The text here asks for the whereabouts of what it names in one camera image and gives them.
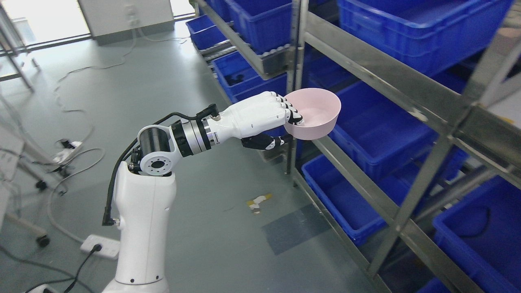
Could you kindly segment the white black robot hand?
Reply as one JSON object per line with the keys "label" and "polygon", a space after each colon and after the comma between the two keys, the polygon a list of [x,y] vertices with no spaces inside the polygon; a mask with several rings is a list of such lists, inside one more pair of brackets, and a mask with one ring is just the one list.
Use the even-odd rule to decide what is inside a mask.
{"label": "white black robot hand", "polygon": [[269,136],[266,131],[302,122],[302,115],[284,96],[269,91],[237,102],[220,112],[218,118],[207,121],[217,143],[238,138],[245,148],[257,150],[271,150],[288,143],[289,136]]}

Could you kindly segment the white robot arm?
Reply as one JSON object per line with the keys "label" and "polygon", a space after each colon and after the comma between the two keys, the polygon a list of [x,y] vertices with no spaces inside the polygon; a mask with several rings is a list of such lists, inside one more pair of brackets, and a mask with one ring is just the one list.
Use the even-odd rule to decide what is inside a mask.
{"label": "white robot arm", "polygon": [[186,122],[142,128],[112,172],[103,225],[118,226],[120,249],[105,293],[167,293],[164,276],[167,226],[177,192],[174,168],[187,156],[219,143],[219,114],[199,113]]}

